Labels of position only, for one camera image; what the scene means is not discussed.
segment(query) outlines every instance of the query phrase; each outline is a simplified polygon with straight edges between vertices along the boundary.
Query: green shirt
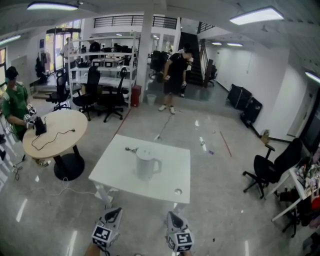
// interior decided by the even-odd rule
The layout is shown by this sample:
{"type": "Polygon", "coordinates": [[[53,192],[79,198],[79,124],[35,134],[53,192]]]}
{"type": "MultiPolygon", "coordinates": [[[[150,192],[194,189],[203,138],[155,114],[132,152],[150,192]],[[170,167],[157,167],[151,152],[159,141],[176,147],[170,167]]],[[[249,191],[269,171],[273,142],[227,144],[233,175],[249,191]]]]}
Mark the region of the green shirt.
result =
{"type": "MultiPolygon", "coordinates": [[[[28,92],[23,83],[16,83],[16,91],[7,87],[2,98],[2,112],[7,119],[10,115],[24,119],[24,116],[29,113],[27,109],[28,92]]],[[[15,132],[20,132],[25,129],[22,125],[13,125],[15,132]]]]}

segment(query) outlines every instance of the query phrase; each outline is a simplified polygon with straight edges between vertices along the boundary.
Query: kettle handle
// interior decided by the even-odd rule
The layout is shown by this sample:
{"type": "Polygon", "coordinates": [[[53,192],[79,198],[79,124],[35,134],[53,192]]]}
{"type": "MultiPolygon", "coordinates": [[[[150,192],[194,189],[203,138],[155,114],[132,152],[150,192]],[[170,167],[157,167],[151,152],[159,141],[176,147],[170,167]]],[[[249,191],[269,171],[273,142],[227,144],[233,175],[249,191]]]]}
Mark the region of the kettle handle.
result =
{"type": "Polygon", "coordinates": [[[158,163],[158,170],[153,171],[153,173],[154,174],[161,173],[161,171],[162,171],[162,161],[159,160],[159,159],[156,159],[156,158],[154,158],[153,160],[158,163]]]}

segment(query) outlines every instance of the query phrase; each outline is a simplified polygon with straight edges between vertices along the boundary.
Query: white bucket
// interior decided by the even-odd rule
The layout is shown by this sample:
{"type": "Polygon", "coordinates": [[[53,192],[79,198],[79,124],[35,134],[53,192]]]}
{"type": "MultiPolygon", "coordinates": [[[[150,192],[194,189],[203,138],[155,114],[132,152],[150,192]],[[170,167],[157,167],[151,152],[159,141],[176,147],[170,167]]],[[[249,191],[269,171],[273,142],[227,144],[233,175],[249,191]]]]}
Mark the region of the white bucket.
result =
{"type": "Polygon", "coordinates": [[[153,106],[154,104],[155,104],[155,101],[156,101],[156,95],[154,95],[154,94],[148,94],[147,96],[146,96],[146,98],[148,99],[148,105],[149,106],[153,106]]]}

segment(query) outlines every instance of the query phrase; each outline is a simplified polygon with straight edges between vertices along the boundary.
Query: man in black shirt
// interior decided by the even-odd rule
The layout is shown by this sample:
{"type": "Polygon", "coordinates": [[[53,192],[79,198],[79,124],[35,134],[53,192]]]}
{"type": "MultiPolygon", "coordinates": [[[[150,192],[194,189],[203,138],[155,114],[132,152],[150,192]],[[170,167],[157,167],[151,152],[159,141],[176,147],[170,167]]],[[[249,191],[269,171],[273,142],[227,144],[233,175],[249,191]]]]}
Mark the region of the man in black shirt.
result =
{"type": "Polygon", "coordinates": [[[185,87],[186,83],[186,69],[188,67],[188,60],[193,57],[192,49],[186,49],[184,53],[175,53],[164,66],[163,78],[164,78],[164,103],[158,109],[163,111],[170,106],[171,114],[175,114],[175,108],[173,106],[173,95],[178,95],[181,87],[185,87]]]}
{"type": "MultiPolygon", "coordinates": [[[[95,40],[90,40],[90,48],[89,48],[89,52],[90,53],[96,53],[96,52],[100,52],[100,44],[98,42],[96,42],[95,40]]],[[[89,60],[92,62],[93,59],[98,58],[98,55],[90,55],[89,56],[89,60]]]]}

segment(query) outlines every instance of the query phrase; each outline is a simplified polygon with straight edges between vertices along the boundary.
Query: hand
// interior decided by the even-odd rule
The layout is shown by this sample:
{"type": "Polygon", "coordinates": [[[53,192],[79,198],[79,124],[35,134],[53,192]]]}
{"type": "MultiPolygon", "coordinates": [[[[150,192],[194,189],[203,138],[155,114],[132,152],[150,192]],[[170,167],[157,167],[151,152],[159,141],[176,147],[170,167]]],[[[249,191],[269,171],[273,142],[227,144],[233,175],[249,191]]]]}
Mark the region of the hand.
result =
{"type": "Polygon", "coordinates": [[[35,124],[33,123],[33,122],[27,122],[26,124],[25,124],[25,127],[27,128],[27,129],[31,129],[31,128],[33,128],[35,126],[35,124]]]}

